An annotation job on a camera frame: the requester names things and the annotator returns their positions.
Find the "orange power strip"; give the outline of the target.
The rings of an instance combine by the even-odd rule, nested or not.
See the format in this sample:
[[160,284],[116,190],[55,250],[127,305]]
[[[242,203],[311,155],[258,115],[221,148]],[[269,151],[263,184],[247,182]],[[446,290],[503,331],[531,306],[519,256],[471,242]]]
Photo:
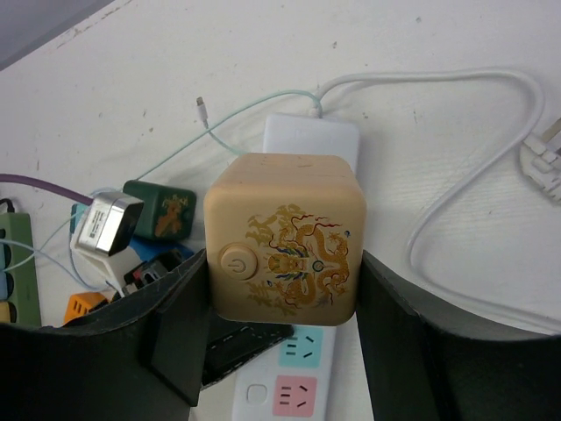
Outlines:
[[73,294],[68,299],[63,323],[66,325],[74,319],[88,315],[91,311],[101,308],[107,303],[107,298],[98,292]]

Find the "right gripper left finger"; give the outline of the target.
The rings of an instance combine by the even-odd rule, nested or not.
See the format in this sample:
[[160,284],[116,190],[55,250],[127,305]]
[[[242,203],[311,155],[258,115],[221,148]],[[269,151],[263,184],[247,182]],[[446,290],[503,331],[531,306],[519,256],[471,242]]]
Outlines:
[[209,332],[205,252],[68,325],[1,326],[4,420],[186,420]]

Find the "wooden beige cube plug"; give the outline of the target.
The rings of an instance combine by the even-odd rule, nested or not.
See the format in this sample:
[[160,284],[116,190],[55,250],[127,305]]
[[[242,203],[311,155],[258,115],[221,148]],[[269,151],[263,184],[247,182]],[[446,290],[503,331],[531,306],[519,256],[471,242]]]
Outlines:
[[238,157],[203,200],[214,309],[235,321],[345,323],[357,301],[366,215],[340,157]]

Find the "light blue plug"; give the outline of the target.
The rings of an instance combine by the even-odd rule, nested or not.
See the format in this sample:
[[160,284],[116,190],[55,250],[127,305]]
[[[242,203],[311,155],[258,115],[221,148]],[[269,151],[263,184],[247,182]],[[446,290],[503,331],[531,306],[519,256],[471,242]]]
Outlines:
[[14,284],[10,274],[0,273],[0,300],[6,301],[13,292]]

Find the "white power strip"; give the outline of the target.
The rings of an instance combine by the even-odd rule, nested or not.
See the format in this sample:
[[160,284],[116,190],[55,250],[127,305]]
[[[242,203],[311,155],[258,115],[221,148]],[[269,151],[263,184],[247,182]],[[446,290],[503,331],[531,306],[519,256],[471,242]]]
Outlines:
[[[355,169],[359,129],[334,119],[273,114],[266,119],[263,151],[336,155]],[[331,374],[347,340],[359,353],[356,328],[355,318],[338,328],[296,326],[291,337],[237,371],[231,418],[333,420]]]

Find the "teal cube plug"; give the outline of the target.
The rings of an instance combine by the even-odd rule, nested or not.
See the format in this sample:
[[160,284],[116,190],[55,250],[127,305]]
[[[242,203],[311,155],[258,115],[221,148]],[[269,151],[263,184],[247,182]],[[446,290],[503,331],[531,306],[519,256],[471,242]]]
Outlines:
[[79,224],[81,217],[84,216],[89,209],[89,206],[83,203],[74,203],[71,207],[71,218],[69,231],[71,233],[75,232],[77,225]]

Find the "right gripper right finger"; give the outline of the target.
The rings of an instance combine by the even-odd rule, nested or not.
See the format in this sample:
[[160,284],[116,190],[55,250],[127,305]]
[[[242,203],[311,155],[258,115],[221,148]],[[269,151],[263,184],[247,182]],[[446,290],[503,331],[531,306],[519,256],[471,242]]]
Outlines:
[[363,253],[357,320],[377,420],[558,420],[560,338],[463,310]]

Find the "green power strip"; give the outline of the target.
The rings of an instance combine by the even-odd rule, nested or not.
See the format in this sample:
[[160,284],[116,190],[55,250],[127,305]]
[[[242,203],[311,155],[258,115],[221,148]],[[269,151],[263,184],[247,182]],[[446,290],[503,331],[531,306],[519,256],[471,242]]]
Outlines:
[[39,291],[31,219],[28,214],[5,212],[1,214],[1,272],[11,275],[13,292],[6,300],[17,309],[13,324],[41,326]]

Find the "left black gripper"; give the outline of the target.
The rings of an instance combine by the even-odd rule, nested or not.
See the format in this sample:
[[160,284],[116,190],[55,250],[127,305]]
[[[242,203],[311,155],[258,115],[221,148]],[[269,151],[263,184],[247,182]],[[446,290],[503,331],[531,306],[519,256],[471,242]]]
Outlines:
[[[176,269],[184,261],[179,249],[162,251],[143,260],[124,273],[124,286],[111,298],[112,302],[128,296]],[[213,313],[202,371],[202,385],[212,386],[268,349],[291,337],[292,325],[246,323],[226,320]]]

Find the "dark green dragon charger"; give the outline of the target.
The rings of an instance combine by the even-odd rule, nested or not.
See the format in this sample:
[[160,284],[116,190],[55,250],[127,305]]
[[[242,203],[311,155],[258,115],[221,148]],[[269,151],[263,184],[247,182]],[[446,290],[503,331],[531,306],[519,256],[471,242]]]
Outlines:
[[194,191],[129,180],[123,192],[144,202],[135,236],[153,241],[184,240],[190,236],[197,201]]

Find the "blue cube plug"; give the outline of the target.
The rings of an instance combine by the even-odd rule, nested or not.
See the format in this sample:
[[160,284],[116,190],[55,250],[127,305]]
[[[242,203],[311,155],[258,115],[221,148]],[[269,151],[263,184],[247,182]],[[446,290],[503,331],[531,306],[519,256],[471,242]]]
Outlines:
[[134,236],[129,246],[142,261],[149,261],[156,256],[177,249],[184,260],[194,255],[194,252],[176,241],[152,241]]

